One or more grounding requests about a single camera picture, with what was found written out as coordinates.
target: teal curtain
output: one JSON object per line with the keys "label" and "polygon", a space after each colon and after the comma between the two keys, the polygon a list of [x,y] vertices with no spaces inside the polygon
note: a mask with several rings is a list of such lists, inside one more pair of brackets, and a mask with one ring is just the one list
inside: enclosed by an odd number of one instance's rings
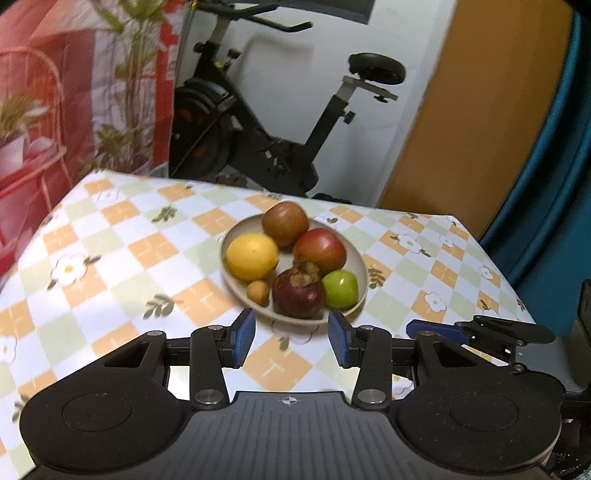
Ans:
{"label": "teal curtain", "polygon": [[[560,242],[568,236],[573,217],[586,216],[579,197],[587,192],[590,151],[591,27],[575,13],[546,122],[514,188],[480,241],[534,320],[555,333],[570,331],[580,283],[591,277],[591,269],[576,271],[584,261],[568,255],[561,256],[561,271],[550,273],[546,268],[554,264],[558,250],[566,254],[578,249],[576,243]],[[584,221],[591,235],[591,217]],[[591,249],[582,255],[591,260]]]}

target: bike handlebar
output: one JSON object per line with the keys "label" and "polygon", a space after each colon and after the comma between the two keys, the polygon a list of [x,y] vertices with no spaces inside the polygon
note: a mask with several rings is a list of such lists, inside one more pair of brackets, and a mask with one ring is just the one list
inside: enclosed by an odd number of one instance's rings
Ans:
{"label": "bike handlebar", "polygon": [[297,25],[293,25],[292,27],[288,27],[287,25],[282,25],[280,23],[267,20],[266,18],[257,17],[247,18],[246,20],[248,20],[249,22],[265,25],[266,27],[274,28],[275,30],[281,30],[282,32],[287,33],[301,32],[302,30],[308,30],[309,28],[312,28],[314,26],[312,22],[303,22]]}
{"label": "bike handlebar", "polygon": [[301,32],[302,30],[308,30],[309,28],[312,28],[312,22],[303,22],[301,24],[289,27],[287,25],[282,25],[280,23],[267,20],[265,18],[255,17],[255,15],[258,14],[272,12],[273,10],[276,10],[278,6],[279,4],[272,3],[266,5],[254,5],[253,7],[247,7],[242,8],[240,10],[236,10],[235,8],[229,7],[224,4],[199,2],[197,4],[197,9],[202,10],[204,12],[209,12],[211,14],[219,15],[220,17],[228,18],[229,20],[248,20],[250,22],[258,23],[259,25],[265,25],[266,27],[271,27],[275,30],[280,30],[282,32],[287,33]]}
{"label": "bike handlebar", "polygon": [[223,4],[213,4],[208,2],[199,2],[197,10],[209,12],[211,14],[220,15],[221,17],[229,18],[230,20],[240,20],[241,18],[251,17],[253,15],[263,14],[277,10],[278,4],[254,5],[253,7],[242,8],[236,10],[232,7],[227,7]]}

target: orange door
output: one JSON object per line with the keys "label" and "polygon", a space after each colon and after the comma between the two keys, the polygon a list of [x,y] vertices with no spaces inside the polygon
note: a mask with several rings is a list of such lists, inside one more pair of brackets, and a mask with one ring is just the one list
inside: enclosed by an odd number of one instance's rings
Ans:
{"label": "orange door", "polygon": [[563,0],[458,0],[380,207],[452,214],[479,238],[544,122],[571,16]]}

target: adjustment knob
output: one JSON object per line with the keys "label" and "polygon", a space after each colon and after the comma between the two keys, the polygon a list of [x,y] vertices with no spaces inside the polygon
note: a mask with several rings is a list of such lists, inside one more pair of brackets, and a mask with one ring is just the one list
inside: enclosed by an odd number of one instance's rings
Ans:
{"label": "adjustment knob", "polygon": [[343,115],[343,122],[349,125],[353,121],[353,118],[355,118],[355,112],[347,112]]}

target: table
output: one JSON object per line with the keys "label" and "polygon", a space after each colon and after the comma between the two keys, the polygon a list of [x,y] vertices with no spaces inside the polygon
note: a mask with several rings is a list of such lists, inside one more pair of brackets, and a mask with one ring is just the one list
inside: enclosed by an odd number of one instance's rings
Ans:
{"label": "table", "polygon": [[[91,173],[45,219],[0,292],[0,480],[17,479],[33,465],[18,417],[37,391],[149,330],[175,338],[232,323],[242,307],[220,275],[220,240],[237,221],[287,199],[362,253],[371,288],[354,325],[404,337],[415,318],[453,323],[484,313],[533,321],[452,216]],[[244,367],[225,378],[231,398],[236,390],[351,395],[357,371],[338,367],[324,326],[259,320]],[[393,395],[410,388],[394,377]],[[169,389],[188,397],[187,368],[173,369]]]}

